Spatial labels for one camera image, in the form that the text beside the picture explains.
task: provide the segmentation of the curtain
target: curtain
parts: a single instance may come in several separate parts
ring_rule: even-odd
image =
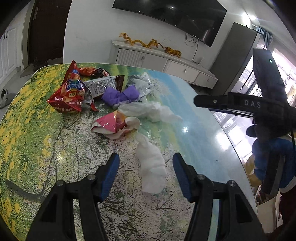
[[[265,42],[265,47],[268,49],[268,46],[272,41],[272,37],[273,37],[272,33],[268,32],[266,29],[259,26],[256,28],[256,31],[262,35]]]

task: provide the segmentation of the painted tabletop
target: painted tabletop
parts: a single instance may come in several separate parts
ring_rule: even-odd
[[[136,131],[118,140],[91,133],[91,123],[112,112],[96,102],[98,112],[83,107],[78,114],[61,114],[46,100],[57,90],[69,64],[37,71],[17,94],[0,124],[0,214],[19,240],[25,240],[34,216],[55,182],[79,181],[104,164],[111,153],[120,167],[107,200],[99,204],[110,240],[182,240],[193,204],[180,190],[172,156],[180,152],[197,173],[213,181],[235,180],[253,209],[255,199],[243,166],[214,116],[193,104],[195,91],[184,80],[162,72],[115,64],[78,64],[102,67],[111,75],[128,76],[145,71],[153,88],[149,101],[167,105],[183,122],[152,123],[140,119],[138,130],[158,146],[166,163],[166,187],[160,194],[141,192],[139,162],[135,158]],[[215,239],[218,206],[214,204],[211,234]],[[77,240],[83,240],[79,203],[74,202]]]

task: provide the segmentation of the black tv screen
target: black tv screen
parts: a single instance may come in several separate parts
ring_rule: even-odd
[[[113,8],[159,19],[210,47],[226,14],[217,0],[115,0]]]

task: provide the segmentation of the golden dragon figurine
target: golden dragon figurine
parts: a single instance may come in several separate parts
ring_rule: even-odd
[[[156,48],[158,48],[158,45],[160,45],[163,49],[165,49],[165,52],[168,53],[169,55],[175,55],[178,58],[181,58],[181,51],[179,50],[174,50],[170,47],[163,47],[160,43],[157,43],[157,41],[155,39],[151,39],[151,41],[148,44],[145,44],[143,41],[137,39],[137,40],[131,40],[131,38],[126,34],[126,33],[120,33],[119,37],[123,37],[125,39],[125,42],[129,42],[131,45],[134,45],[134,43],[140,43],[141,46],[145,47],[145,48],[149,48],[151,46],[155,46]]]

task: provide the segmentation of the metal bolt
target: metal bolt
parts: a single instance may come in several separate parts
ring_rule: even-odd
[[[87,176],[87,179],[88,180],[94,180],[94,179],[96,179],[96,175],[95,174],[89,174],[88,176]]]
[[[233,180],[230,180],[230,181],[229,181],[229,185],[232,186],[232,187],[234,187],[236,184],[237,184],[237,183],[236,183],[235,181],[233,181]]]
[[[205,175],[203,175],[203,174],[198,174],[198,175],[197,175],[197,178],[198,178],[199,180],[204,180],[204,179],[205,179]]]
[[[56,185],[57,185],[58,187],[63,186],[63,184],[64,184],[64,181],[63,181],[63,180],[58,180],[58,181],[56,182]]]

